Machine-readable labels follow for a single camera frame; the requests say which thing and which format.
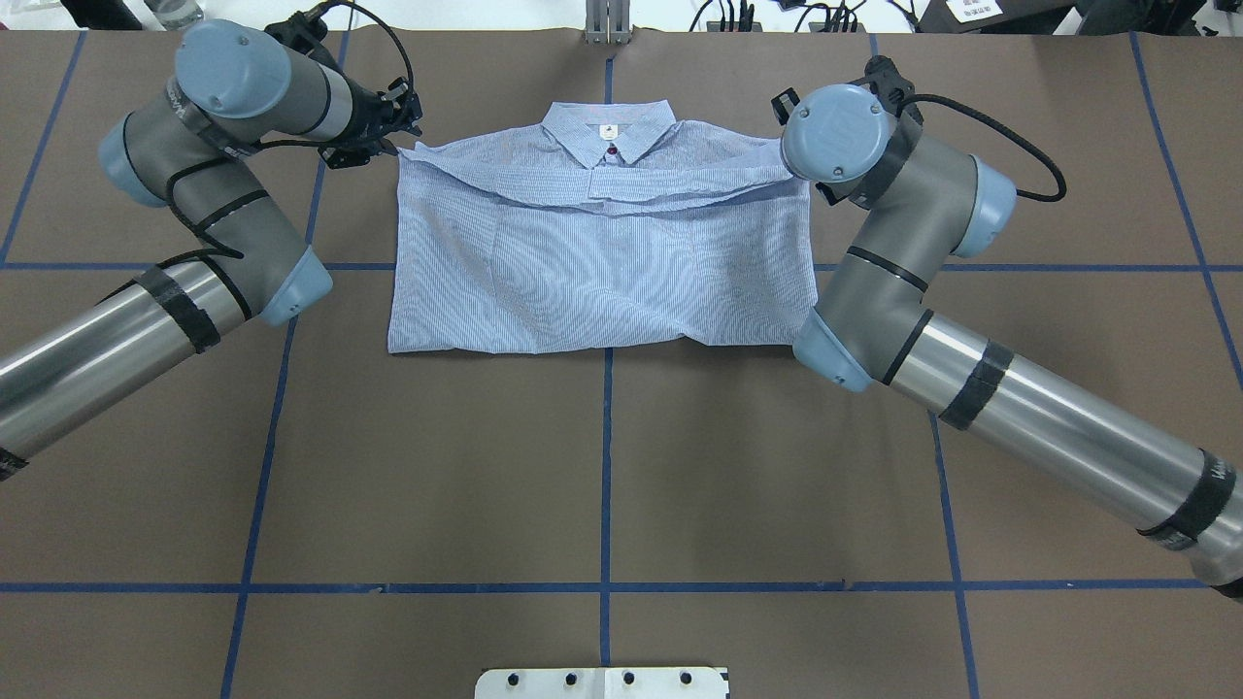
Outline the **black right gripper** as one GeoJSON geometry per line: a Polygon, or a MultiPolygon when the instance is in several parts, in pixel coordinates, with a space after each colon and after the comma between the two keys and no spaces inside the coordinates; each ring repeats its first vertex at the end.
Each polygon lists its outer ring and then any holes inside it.
{"type": "MultiPolygon", "coordinates": [[[[914,83],[906,80],[897,71],[892,58],[889,58],[884,53],[875,53],[875,56],[868,58],[864,66],[864,75],[858,77],[858,80],[849,81],[846,85],[856,85],[856,87],[875,96],[879,103],[883,104],[883,109],[895,118],[901,118],[901,114],[904,114],[901,103],[916,93],[914,83]]],[[[800,101],[799,95],[791,87],[771,100],[772,112],[778,124],[786,126],[789,123],[791,114],[793,114],[793,109],[800,101]]]]}

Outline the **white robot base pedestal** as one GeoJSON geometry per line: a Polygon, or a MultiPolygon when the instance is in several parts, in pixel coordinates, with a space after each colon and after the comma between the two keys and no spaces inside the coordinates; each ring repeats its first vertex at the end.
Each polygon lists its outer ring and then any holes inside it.
{"type": "Polygon", "coordinates": [[[475,698],[728,698],[728,670],[710,665],[484,670],[475,698]]]}

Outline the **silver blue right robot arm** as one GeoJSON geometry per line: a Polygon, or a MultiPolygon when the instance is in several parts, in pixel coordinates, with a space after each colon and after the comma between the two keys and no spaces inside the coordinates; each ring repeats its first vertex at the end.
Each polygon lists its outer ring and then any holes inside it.
{"type": "Polygon", "coordinates": [[[948,257],[983,252],[1018,200],[1052,203],[1068,183],[1052,155],[994,116],[919,93],[883,53],[861,80],[772,101],[781,155],[830,204],[868,218],[793,345],[796,358],[853,392],[879,383],[935,420],[1065,483],[1158,546],[1190,560],[1199,583],[1241,599],[1241,475],[994,337],[929,306],[948,257]],[[1054,193],[1018,189],[981,155],[924,127],[938,104],[1033,155],[1054,193]]]}

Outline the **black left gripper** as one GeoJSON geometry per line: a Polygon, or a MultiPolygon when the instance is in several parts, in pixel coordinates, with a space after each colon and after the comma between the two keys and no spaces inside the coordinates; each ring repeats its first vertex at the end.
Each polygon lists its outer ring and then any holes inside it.
{"type": "Polygon", "coordinates": [[[346,80],[351,116],[332,138],[319,139],[319,159],[329,169],[365,165],[373,155],[397,155],[389,136],[403,132],[420,137],[423,107],[409,77],[398,77],[385,91],[368,91],[346,80]]]}

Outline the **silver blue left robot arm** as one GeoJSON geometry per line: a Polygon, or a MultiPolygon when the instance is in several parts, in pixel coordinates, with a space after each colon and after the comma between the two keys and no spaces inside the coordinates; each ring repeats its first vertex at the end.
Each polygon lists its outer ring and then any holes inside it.
{"type": "Polygon", "coordinates": [[[387,88],[351,80],[324,47],[316,4],[265,29],[205,19],[186,29],[155,100],[99,142],[99,167],[133,201],[169,211],[199,248],[152,264],[2,359],[2,478],[21,473],[94,415],[191,354],[261,318],[290,322],[332,279],[249,159],[312,148],[329,169],[397,154],[392,134],[420,134],[410,56],[387,88]]]}

